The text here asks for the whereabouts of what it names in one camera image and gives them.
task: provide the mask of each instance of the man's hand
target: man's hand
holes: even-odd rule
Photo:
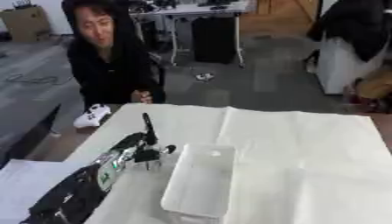
[[[132,101],[152,104],[152,96],[149,91],[140,92],[138,90],[135,90],[132,93]]]

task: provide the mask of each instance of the cardboard box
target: cardboard box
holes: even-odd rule
[[[22,10],[4,10],[0,18],[15,42],[37,42],[48,39],[51,33],[46,14],[40,6]]]

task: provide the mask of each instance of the man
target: man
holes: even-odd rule
[[[128,15],[109,0],[66,0],[63,8],[75,36],[68,58],[87,109],[96,103],[165,101]]]

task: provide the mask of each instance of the white tablecloth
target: white tablecloth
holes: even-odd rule
[[[127,105],[67,161],[89,163],[143,130],[143,112],[150,114],[160,143],[176,144],[178,151],[159,171],[129,167],[88,224],[170,223],[160,200],[188,143],[229,144],[237,150],[226,223],[392,221],[392,160],[367,117]]]

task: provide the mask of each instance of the clear plastic container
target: clear plastic container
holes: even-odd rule
[[[222,223],[228,211],[235,149],[185,146],[162,198],[175,224]]]

